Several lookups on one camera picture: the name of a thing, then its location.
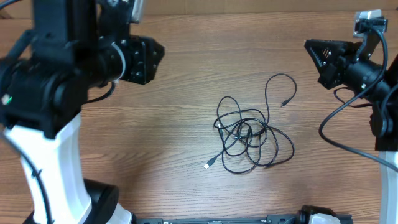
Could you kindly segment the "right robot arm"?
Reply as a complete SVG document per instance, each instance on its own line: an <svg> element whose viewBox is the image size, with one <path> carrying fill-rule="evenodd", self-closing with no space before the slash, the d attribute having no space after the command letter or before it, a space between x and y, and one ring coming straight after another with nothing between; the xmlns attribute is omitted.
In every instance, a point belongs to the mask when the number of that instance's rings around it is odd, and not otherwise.
<svg viewBox="0 0 398 224"><path fill-rule="evenodd" d="M361 42L306 40L305 49L320 74L318 82L328 90L351 90L352 99L328 115L319 127L326 142L358 154L381 166L382 197L380 223L397 223L397 62L387 66L387 44L380 37ZM372 108L370 127L378 156L345 146L326 137L323 129L332 117L354 101L367 100Z"/></svg>

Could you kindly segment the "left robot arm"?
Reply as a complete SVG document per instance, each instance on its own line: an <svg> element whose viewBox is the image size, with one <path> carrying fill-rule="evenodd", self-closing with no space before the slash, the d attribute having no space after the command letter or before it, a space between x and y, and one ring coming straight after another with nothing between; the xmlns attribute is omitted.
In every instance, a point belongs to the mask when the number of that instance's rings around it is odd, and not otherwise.
<svg viewBox="0 0 398 224"><path fill-rule="evenodd" d="M1 137L21 157L27 223L135 223L115 185L81 171L81 109L91 88L154 79L165 50L131 35L143 0L33 0L34 26L1 59Z"/></svg>

